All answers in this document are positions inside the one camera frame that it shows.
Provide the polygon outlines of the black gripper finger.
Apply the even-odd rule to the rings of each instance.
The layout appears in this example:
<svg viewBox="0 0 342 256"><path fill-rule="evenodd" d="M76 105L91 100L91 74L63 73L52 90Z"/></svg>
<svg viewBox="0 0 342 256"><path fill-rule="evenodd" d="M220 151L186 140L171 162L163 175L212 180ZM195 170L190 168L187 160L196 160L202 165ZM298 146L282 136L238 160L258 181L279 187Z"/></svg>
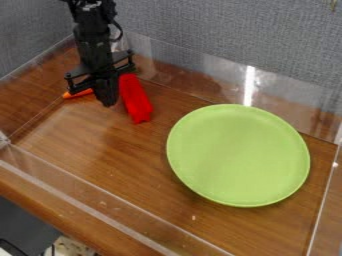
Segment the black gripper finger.
<svg viewBox="0 0 342 256"><path fill-rule="evenodd" d="M111 96L109 96L109 87L105 80L99 79L96 81L93 92L95 92L96 99L101 102L103 106L109 107Z"/></svg>
<svg viewBox="0 0 342 256"><path fill-rule="evenodd" d="M119 99L119 76L109 79L109 104L116 104Z"/></svg>

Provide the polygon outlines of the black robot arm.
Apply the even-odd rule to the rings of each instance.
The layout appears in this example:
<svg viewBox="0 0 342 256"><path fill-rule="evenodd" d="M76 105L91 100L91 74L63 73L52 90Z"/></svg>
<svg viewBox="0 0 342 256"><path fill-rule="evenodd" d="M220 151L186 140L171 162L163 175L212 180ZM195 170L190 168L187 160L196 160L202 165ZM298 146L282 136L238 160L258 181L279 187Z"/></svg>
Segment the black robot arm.
<svg viewBox="0 0 342 256"><path fill-rule="evenodd" d="M123 38L123 29L115 21L113 0L60 0L69 8L75 22L73 38L80 58L77 67L68 71L64 79L68 93L91 89L104 107L116 104L119 98L119 76L135 68L131 49L113 53L111 44Z"/></svg>

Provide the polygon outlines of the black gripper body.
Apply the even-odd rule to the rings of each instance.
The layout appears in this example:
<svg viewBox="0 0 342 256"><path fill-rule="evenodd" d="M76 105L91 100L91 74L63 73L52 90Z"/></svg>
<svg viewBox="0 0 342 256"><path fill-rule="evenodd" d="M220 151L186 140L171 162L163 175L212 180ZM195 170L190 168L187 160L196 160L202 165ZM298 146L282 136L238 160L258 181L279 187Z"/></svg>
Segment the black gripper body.
<svg viewBox="0 0 342 256"><path fill-rule="evenodd" d="M133 54L131 49L113 52L113 62L99 69L91 69L84 63L80 63L64 75L68 94L75 95L89 90L99 78L109 78L113 74L121 75L132 72L135 70Z"/></svg>

